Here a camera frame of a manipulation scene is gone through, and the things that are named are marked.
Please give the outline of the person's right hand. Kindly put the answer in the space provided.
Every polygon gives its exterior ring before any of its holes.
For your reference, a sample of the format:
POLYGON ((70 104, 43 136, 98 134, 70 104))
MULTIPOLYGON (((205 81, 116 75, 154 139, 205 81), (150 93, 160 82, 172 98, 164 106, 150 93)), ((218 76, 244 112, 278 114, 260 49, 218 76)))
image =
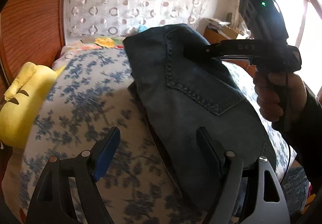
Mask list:
POLYGON ((256 72, 253 77, 254 89, 258 95, 257 103, 261 115, 270 122, 276 122, 283 116, 281 98, 275 86, 287 87, 290 94, 291 120, 297 120, 307 101, 306 87, 301 77, 294 73, 256 72))

